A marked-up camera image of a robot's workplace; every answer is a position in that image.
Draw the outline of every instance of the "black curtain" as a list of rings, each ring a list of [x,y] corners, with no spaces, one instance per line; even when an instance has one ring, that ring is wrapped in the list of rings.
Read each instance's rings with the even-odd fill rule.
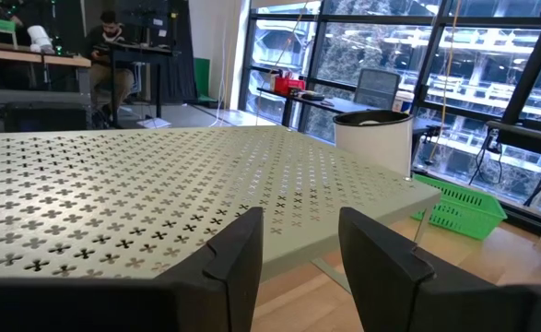
[[[169,44],[171,49],[182,52],[175,58],[170,58],[168,63],[162,68],[162,98],[163,102],[187,102],[196,101],[198,92],[196,82],[194,81],[194,53],[192,32],[190,29],[190,9],[186,0],[170,0],[170,12],[177,12],[176,18],[176,45],[171,45],[171,38],[162,39],[156,43]],[[169,28],[169,34],[174,35],[174,27]],[[151,36],[158,36],[157,31],[153,31]],[[155,100],[157,96],[157,76],[156,67],[151,67],[151,96]]]

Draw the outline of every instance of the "green panel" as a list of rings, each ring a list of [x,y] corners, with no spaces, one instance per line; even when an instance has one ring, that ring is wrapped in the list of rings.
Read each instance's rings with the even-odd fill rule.
[[[201,96],[208,97],[208,80],[210,76],[211,61],[208,59],[194,59],[194,80]]]
[[[508,218],[493,196],[426,176],[415,175],[414,179],[442,190],[442,200],[429,219],[434,225],[484,240]],[[423,215],[412,217],[421,220]]]

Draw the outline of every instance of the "glass wall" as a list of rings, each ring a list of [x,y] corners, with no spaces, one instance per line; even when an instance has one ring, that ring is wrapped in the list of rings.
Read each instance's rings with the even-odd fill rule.
[[[419,92],[416,116],[441,122],[446,100],[446,130],[434,153],[433,143],[420,147],[416,166],[458,184],[472,183],[515,206],[533,193],[541,178],[541,154],[505,145],[483,159],[480,152],[486,122],[505,114],[529,63],[541,33],[541,0],[462,0],[458,8],[456,0],[446,6],[438,0],[303,4],[253,11],[243,109],[281,122],[284,100],[256,91],[267,85],[266,73],[285,47],[277,67],[304,76],[308,89],[327,98],[352,101],[362,69],[390,71],[401,77],[399,91]],[[306,16],[293,33],[299,14]],[[541,123],[541,72],[522,107],[522,120]],[[334,116],[295,105],[290,126],[333,143]],[[541,194],[533,208],[541,212]]]

